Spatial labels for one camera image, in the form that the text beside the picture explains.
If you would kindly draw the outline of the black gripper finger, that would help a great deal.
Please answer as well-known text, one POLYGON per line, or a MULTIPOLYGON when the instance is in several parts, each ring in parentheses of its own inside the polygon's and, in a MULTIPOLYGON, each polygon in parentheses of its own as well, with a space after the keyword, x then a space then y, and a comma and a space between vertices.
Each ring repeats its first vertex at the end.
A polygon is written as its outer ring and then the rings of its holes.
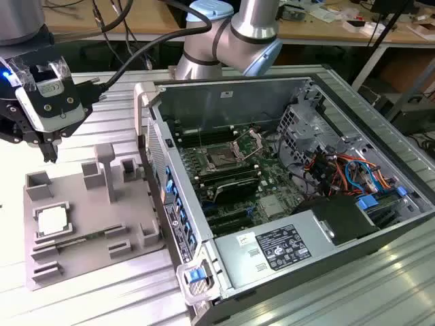
POLYGON ((55 134, 52 138, 48 139, 50 150, 50 161, 56 163, 58 159, 58 146, 60 145, 60 135, 55 134))
POLYGON ((51 160, 51 137, 46 133, 36 131, 35 132, 39 149, 43 155, 44 162, 49 162, 51 160))

